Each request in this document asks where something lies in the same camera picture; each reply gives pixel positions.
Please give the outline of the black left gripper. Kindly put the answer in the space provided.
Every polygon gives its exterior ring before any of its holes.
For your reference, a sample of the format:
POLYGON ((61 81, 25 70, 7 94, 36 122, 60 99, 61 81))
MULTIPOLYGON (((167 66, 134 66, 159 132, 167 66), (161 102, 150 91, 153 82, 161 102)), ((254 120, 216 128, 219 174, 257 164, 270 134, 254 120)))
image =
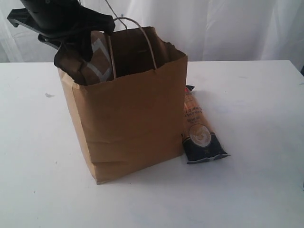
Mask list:
POLYGON ((14 27, 22 25, 38 33, 41 43, 74 51, 85 61, 91 61, 93 56, 91 32, 76 34, 88 25, 85 21, 90 20, 93 30, 107 35, 114 32, 112 16, 86 8, 77 0, 23 0, 21 3, 24 8, 12 9, 7 16, 14 27))

